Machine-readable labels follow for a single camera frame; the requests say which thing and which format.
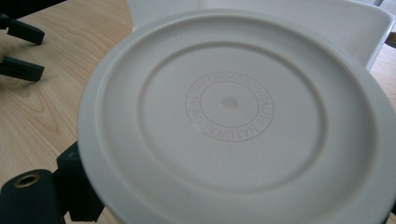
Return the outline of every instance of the wood grain surface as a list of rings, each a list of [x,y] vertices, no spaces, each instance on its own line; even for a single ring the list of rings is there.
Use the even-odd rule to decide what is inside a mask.
[[[396,13],[394,2],[385,7]],[[46,33],[43,45],[1,31],[0,58],[46,69],[37,83],[0,76],[0,186],[33,169],[56,170],[56,158],[77,140],[78,104],[90,74],[132,31],[125,0],[68,0],[21,21]],[[371,72],[396,110],[396,49],[384,46]],[[99,223],[117,222],[105,210]]]

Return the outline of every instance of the circular stamp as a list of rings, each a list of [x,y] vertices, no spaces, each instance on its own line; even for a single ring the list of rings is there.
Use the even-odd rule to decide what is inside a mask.
[[[269,92],[251,77],[218,72],[196,80],[186,96],[191,123],[209,137],[239,142],[257,137],[271,123]]]

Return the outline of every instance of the round hole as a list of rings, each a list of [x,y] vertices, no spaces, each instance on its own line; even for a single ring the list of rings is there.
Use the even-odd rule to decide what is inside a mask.
[[[39,174],[25,175],[19,178],[17,181],[15,181],[14,186],[15,188],[18,189],[27,188],[35,184],[39,179],[40,179]]]

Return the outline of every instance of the white plate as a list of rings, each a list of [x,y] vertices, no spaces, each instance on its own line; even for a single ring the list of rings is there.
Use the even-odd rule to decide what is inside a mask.
[[[128,0],[128,4],[134,30],[166,16],[206,8],[244,9],[273,15],[326,37],[370,70],[394,19],[383,8],[361,1],[363,0]]]
[[[204,10],[120,42],[84,92],[87,175],[129,223],[379,224],[396,121],[347,53],[262,14]]]

